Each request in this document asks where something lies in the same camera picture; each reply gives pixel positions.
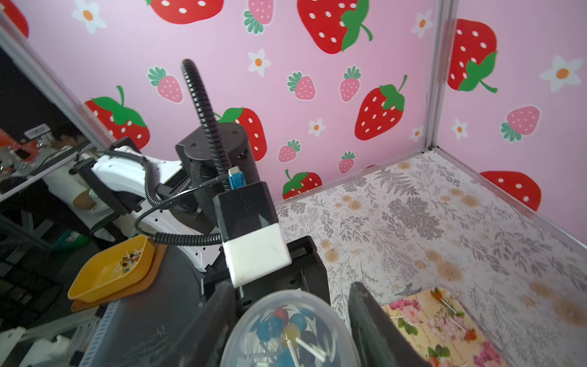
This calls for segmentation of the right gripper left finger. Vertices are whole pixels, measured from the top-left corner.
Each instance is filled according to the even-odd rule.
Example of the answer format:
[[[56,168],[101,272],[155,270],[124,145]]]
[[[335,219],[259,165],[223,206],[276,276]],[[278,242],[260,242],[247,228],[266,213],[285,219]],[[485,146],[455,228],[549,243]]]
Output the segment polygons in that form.
[[[169,365],[219,366],[235,323],[235,289],[230,281],[223,281],[181,334],[169,354]]]

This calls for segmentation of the clear jar blue candies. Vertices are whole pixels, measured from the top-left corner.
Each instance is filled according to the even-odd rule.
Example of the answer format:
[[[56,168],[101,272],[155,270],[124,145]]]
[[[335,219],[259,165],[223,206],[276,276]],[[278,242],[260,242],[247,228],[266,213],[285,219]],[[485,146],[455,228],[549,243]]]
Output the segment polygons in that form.
[[[305,291],[278,291],[235,325],[221,366],[360,366],[350,331],[325,301]]]

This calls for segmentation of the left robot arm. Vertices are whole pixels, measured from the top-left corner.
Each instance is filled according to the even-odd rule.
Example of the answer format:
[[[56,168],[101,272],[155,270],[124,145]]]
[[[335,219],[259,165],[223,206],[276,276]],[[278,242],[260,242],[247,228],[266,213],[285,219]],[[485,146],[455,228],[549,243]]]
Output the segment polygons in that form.
[[[329,301],[312,238],[284,240],[243,118],[214,112],[193,61],[184,60],[181,70],[200,126],[177,144],[177,160],[150,158],[123,138],[76,172],[115,211],[135,215],[140,237],[186,252],[203,273],[204,300],[229,282],[237,314],[276,291],[303,290]]]

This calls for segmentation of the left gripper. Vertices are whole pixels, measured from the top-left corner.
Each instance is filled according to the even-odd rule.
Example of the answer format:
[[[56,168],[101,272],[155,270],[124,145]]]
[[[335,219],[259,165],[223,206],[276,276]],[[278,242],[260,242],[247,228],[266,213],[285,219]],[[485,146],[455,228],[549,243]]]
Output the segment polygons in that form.
[[[287,244],[292,263],[235,290],[235,313],[243,315],[252,304],[276,291],[302,290],[330,304],[326,266],[309,235]]]

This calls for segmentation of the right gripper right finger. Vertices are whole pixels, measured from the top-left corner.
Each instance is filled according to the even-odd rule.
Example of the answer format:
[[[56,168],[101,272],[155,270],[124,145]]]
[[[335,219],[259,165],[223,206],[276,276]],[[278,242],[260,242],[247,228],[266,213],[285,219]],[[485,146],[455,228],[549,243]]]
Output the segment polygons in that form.
[[[352,283],[348,311],[362,366],[428,367],[364,284]]]

